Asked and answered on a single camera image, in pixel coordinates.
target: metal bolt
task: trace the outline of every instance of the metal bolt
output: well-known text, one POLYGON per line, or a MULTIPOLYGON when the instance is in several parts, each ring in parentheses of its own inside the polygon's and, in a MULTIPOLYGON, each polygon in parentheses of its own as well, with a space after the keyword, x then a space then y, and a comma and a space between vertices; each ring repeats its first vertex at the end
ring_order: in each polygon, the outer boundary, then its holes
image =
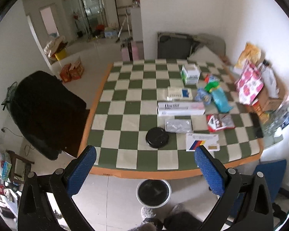
POLYGON ((257 175, 262 178, 263 177, 263 173, 262 172, 257 172, 257 175))
POLYGON ((32 178, 34 176, 34 172, 30 172, 29 174, 28 174, 28 177, 29 178, 32 178))
POLYGON ((236 173, 234 168, 229 168, 228 169, 229 174, 234 175, 236 173))
POLYGON ((57 175, 60 175, 60 174, 63 173, 63 171, 64 171, 64 169, 59 168, 59 169, 56 169, 55 173, 56 173, 57 175))

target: white box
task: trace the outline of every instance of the white box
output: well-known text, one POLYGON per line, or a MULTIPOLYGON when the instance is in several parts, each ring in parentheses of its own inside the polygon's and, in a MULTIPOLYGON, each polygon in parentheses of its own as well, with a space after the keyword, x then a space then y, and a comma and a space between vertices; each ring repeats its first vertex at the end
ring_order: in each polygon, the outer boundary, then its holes
POLYGON ((218 140, 217 134, 186 134, 186 151, 194 152, 201 145, 208 151, 219 151, 218 140))
POLYGON ((203 115, 203 102, 159 102, 158 116, 189 116, 203 115))
POLYGON ((181 71, 181 77, 185 85, 197 84, 200 77, 200 71, 195 64, 184 64, 181 71))
POLYGON ((189 88, 168 87, 168 101, 192 101, 192 90, 189 88))

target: blue gripper pad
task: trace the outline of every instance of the blue gripper pad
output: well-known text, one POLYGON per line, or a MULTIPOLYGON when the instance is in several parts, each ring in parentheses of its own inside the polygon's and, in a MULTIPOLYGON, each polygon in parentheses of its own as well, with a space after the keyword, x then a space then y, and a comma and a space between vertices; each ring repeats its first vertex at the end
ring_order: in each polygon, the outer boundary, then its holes
POLYGON ((196 148, 194 157, 196 164, 203 173, 203 176, 209 184, 212 192, 216 195, 222 196, 225 191, 224 179, 219 174, 210 159, 199 147, 196 148))
POLYGON ((91 146, 90 150, 85 154, 69 177, 66 187, 69 197, 78 194, 95 161, 96 149, 91 146))

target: round trash bin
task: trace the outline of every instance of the round trash bin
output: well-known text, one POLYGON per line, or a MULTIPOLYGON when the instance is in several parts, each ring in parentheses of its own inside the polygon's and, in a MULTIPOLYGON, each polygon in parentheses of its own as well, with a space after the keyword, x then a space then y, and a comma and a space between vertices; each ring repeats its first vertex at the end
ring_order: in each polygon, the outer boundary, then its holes
POLYGON ((169 201, 171 187, 165 180, 145 180, 139 183, 136 196, 142 205, 160 208, 169 201))

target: black lid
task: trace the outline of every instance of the black lid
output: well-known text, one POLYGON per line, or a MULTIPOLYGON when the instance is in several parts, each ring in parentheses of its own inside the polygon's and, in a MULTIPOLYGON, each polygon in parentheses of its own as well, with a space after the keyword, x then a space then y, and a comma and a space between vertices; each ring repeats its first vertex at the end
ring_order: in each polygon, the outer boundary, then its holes
POLYGON ((269 66, 270 65, 270 63, 266 59, 264 59, 262 63, 263 63, 264 66, 269 66))
POLYGON ((145 136, 147 144, 152 148, 161 148, 167 145, 169 135, 160 127, 151 128, 145 136))

